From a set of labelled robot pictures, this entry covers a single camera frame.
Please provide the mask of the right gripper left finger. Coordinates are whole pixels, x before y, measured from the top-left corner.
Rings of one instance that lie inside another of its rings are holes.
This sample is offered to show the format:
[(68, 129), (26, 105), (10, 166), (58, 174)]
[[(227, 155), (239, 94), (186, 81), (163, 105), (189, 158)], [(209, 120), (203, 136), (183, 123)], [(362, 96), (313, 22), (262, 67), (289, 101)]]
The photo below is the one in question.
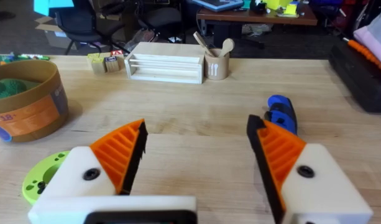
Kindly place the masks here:
[(89, 146), (74, 147), (46, 184), (42, 197), (128, 195), (145, 152), (143, 119), (126, 124)]

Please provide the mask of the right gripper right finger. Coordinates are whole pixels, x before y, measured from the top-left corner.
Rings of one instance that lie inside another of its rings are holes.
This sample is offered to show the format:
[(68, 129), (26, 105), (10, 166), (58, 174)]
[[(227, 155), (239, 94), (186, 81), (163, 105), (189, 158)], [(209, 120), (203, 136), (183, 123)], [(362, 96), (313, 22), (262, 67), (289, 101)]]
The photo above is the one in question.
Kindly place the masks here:
[(368, 223), (373, 211), (334, 157), (286, 129), (250, 115), (247, 136), (275, 223)]

